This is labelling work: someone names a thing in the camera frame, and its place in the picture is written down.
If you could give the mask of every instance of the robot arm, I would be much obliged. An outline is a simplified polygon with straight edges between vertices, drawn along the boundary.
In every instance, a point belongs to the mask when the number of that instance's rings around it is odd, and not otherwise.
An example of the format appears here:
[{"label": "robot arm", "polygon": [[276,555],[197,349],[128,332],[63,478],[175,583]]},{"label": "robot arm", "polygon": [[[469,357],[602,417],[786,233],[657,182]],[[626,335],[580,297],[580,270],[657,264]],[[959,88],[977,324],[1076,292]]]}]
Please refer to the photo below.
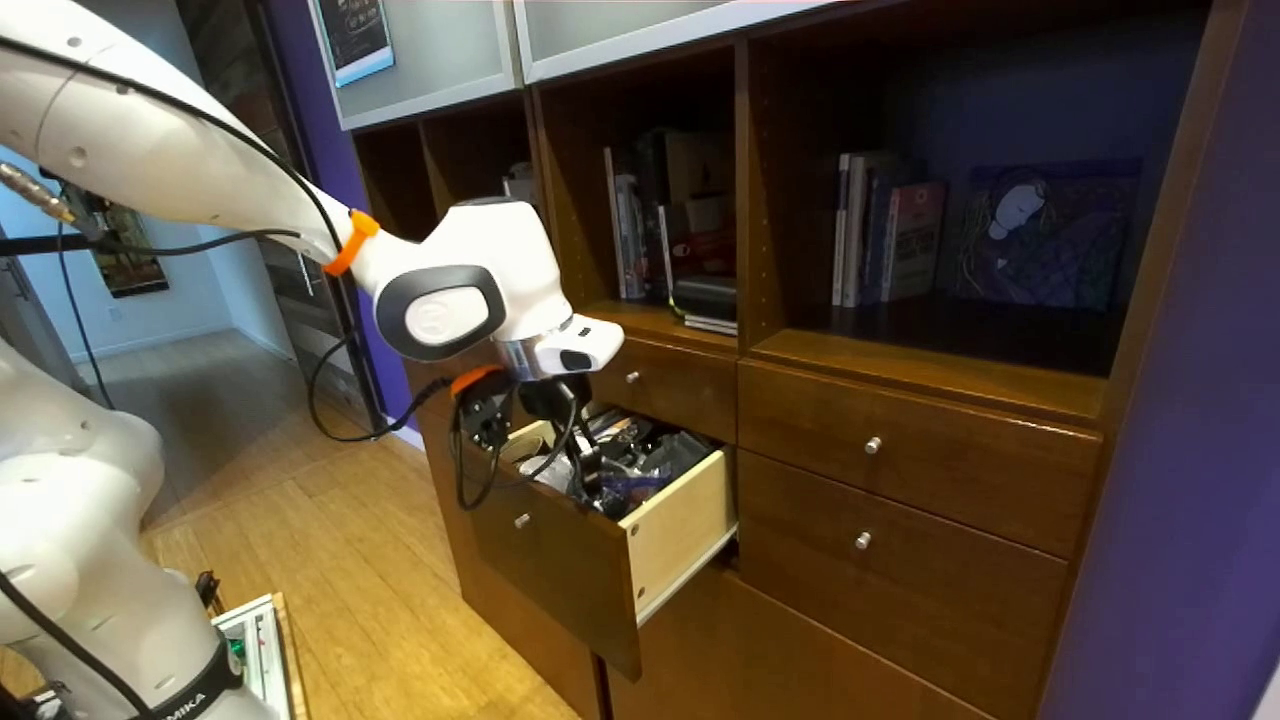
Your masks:
[{"label": "robot arm", "polygon": [[377,305],[379,335],[441,362],[497,340],[520,382],[602,369],[623,332],[575,318],[539,218],[455,205],[407,246],[293,175],[228,108],[72,0],[0,0],[0,143],[125,207],[271,235]]}]

